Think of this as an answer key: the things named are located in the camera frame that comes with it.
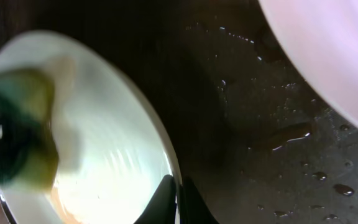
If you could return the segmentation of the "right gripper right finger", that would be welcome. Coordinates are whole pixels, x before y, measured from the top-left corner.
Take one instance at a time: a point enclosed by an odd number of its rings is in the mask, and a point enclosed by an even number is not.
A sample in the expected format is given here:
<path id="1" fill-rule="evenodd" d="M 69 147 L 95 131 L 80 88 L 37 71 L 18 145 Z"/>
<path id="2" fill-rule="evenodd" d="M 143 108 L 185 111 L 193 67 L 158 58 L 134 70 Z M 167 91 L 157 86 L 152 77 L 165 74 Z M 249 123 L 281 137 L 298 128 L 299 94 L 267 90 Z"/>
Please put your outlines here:
<path id="1" fill-rule="evenodd" d="M 189 177 L 180 188 L 179 214 L 181 224 L 219 224 Z"/>

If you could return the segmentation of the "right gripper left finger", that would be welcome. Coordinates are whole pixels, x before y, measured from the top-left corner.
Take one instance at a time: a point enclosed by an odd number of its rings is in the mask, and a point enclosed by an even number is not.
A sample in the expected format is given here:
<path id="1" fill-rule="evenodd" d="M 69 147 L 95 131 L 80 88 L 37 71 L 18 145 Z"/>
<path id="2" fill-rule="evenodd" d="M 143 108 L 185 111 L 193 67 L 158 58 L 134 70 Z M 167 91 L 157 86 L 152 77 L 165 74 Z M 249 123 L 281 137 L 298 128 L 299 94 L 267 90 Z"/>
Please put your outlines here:
<path id="1" fill-rule="evenodd" d="M 177 209 L 176 192 L 175 179 L 172 175 L 165 175 L 134 224 L 174 224 Z"/>

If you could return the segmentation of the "white plate bottom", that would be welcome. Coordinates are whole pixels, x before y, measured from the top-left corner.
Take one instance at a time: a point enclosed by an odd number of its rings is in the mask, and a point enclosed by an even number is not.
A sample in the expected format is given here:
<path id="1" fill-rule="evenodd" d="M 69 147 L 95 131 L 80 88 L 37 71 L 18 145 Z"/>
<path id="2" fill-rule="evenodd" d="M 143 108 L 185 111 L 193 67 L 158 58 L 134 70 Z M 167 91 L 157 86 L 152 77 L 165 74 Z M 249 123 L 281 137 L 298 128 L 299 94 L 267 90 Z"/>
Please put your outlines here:
<path id="1" fill-rule="evenodd" d="M 163 177 L 181 180 L 152 105 L 94 50 L 56 32 L 25 32 L 0 50 L 0 74 L 18 68 L 55 80 L 52 130 L 60 164 L 45 193 L 0 187 L 11 223 L 134 223 Z"/>

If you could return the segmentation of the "white plate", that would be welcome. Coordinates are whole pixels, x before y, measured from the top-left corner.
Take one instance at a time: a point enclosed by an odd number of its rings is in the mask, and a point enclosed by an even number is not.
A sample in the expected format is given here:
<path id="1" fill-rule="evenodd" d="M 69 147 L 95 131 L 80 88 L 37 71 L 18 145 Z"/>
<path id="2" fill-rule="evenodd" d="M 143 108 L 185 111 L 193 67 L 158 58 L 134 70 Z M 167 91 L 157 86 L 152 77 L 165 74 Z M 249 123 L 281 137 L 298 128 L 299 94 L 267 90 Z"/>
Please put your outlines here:
<path id="1" fill-rule="evenodd" d="M 163 177 L 181 180 L 152 105 L 94 50 L 56 32 L 25 32 L 0 50 L 0 74 L 18 68 L 55 80 L 52 130 L 60 164 L 45 193 L 0 187 L 11 223 L 134 223 Z"/>
<path id="2" fill-rule="evenodd" d="M 358 128 L 358 0 L 260 0 L 271 30 L 312 88 Z"/>

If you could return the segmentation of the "green yellow sponge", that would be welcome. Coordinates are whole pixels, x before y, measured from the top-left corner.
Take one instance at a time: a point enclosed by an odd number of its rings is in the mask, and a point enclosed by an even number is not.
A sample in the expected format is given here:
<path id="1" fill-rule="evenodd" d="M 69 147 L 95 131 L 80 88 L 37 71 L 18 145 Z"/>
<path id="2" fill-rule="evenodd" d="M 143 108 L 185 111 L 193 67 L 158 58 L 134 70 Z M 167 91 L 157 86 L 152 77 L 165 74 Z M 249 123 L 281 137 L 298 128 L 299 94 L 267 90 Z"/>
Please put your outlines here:
<path id="1" fill-rule="evenodd" d="M 48 191 L 59 156 L 50 122 L 53 80 L 34 68 L 0 73 L 0 186 Z"/>

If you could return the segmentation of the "white plate top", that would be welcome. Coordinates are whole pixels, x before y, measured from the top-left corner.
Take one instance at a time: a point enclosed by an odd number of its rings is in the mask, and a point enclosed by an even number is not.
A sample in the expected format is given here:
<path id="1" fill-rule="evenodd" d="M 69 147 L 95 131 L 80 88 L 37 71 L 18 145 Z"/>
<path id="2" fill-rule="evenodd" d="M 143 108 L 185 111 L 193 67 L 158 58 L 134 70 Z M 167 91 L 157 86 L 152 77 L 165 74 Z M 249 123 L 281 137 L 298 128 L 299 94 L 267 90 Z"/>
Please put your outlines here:
<path id="1" fill-rule="evenodd" d="M 358 0 L 260 0 L 271 30 L 312 88 L 358 128 Z"/>

